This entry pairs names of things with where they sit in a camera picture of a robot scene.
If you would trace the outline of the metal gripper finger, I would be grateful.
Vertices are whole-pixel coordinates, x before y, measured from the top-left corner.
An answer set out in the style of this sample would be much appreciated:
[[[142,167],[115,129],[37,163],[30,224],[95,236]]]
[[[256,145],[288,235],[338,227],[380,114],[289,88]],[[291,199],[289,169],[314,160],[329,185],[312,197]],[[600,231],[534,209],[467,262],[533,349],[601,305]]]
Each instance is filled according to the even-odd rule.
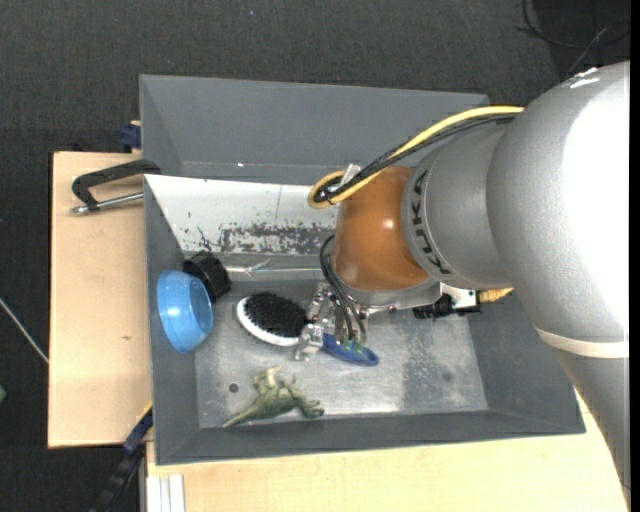
[[[323,347],[324,328],[317,324],[307,324],[298,338],[294,351],[296,361],[308,361]]]
[[[317,292],[311,300],[306,312],[309,324],[327,324],[331,317],[332,301],[329,292]]]

